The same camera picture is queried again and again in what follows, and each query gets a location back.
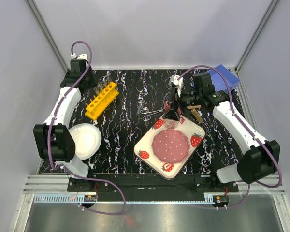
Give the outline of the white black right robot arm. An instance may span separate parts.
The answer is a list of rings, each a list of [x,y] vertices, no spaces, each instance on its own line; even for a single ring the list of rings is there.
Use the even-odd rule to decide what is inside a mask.
[[[227,183],[234,181],[260,184],[261,179],[274,173],[278,173],[278,183],[272,187],[279,187],[282,183],[282,174],[278,165],[280,153],[278,142],[268,141],[261,136],[236,111],[231,93],[226,93],[223,90],[217,91],[212,83],[210,73],[195,74],[193,83],[195,91],[189,95],[182,94],[182,77],[171,76],[169,85],[175,90],[165,117],[179,120],[179,109],[200,105],[211,112],[212,116],[228,130],[243,154],[237,164],[228,165],[215,171],[214,177],[210,179],[211,189],[217,192],[222,191],[226,188]]]

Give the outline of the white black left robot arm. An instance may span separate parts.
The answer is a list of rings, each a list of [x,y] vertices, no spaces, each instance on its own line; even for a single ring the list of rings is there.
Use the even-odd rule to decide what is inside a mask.
[[[73,178],[79,178],[77,184],[83,191],[90,191],[95,180],[88,175],[89,167],[76,155],[68,126],[82,94],[96,83],[87,58],[73,58],[70,66],[60,83],[59,97],[51,114],[43,124],[34,126],[33,134],[39,157],[48,160],[53,170],[67,170]]]

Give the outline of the clear glass test tube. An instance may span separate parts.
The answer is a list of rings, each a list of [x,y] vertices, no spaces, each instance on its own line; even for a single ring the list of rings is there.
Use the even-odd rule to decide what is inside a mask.
[[[98,88],[97,87],[95,87],[94,88],[94,98],[96,98],[97,96],[99,96],[99,94],[100,94],[100,91],[98,90]]]
[[[111,75],[108,73],[107,75],[106,75],[106,82],[107,82],[107,85],[109,85],[110,83],[111,83]]]
[[[97,83],[97,90],[99,93],[102,93],[102,91],[104,90],[104,84],[102,82]]]

